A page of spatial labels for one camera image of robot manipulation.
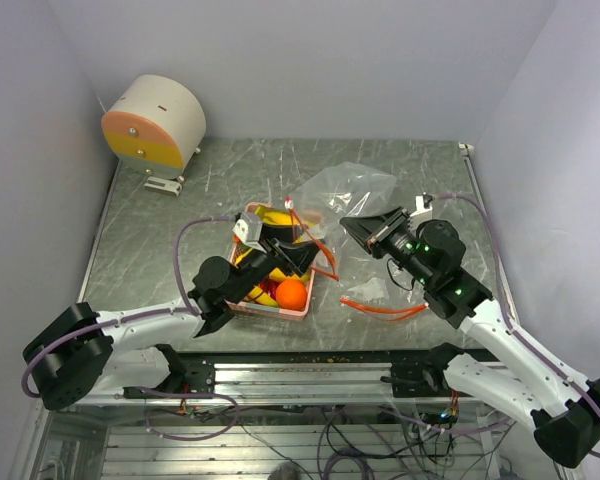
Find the single yellow banana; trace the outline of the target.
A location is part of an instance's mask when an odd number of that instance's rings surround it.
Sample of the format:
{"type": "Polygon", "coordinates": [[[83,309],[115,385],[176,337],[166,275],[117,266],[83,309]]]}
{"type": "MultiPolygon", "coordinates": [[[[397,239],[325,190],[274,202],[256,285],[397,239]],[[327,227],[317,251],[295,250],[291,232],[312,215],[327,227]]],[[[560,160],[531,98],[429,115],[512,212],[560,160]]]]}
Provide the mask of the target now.
{"type": "Polygon", "coordinates": [[[264,305],[267,307],[278,307],[278,303],[265,290],[259,286],[255,286],[245,297],[247,302],[264,305]]]}

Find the yellow banana bunch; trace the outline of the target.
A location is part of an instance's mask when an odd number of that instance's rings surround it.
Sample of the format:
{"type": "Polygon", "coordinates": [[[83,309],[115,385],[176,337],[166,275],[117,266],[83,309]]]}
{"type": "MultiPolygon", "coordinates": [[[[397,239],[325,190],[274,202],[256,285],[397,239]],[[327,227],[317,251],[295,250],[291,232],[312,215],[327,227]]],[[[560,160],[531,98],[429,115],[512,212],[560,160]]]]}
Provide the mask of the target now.
{"type": "Polygon", "coordinates": [[[313,240],[302,240],[302,225],[291,214],[263,205],[235,218],[232,233],[244,248],[232,270],[245,282],[259,284],[274,270],[287,276],[305,276],[319,253],[313,240]]]}

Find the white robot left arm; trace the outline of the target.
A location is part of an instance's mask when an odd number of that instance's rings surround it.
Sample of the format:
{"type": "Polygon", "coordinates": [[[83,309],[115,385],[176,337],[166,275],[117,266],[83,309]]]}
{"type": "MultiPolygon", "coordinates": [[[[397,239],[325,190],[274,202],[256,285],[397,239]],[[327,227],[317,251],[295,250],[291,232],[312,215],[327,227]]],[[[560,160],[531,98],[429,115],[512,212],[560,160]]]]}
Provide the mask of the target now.
{"type": "Polygon", "coordinates": [[[23,350],[25,395],[49,411],[67,408],[92,390],[140,397],[185,397],[186,368],[173,344],[223,328],[241,302],[275,269],[309,272],[322,242],[292,242],[288,227],[269,227],[249,213],[228,217],[252,252],[239,265],[221,256],[204,260],[191,290],[178,298],[127,311],[95,311],[86,302],[64,310],[23,350]]]}

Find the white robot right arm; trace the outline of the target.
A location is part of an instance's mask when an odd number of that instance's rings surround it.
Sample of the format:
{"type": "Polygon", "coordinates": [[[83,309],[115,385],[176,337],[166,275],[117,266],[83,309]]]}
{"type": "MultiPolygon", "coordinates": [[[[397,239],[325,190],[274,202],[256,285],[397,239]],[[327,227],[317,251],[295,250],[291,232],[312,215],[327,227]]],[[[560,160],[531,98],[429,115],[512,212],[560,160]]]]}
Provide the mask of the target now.
{"type": "Polygon", "coordinates": [[[429,353],[422,387],[439,396],[466,393],[525,426],[555,463],[577,468],[600,441],[600,378],[573,369],[504,313],[491,291],[467,272],[466,246],[446,220],[417,228],[404,208],[344,217],[345,231],[372,257],[389,258],[423,287],[429,309],[476,340],[507,369],[503,375],[451,344],[429,353]]]}

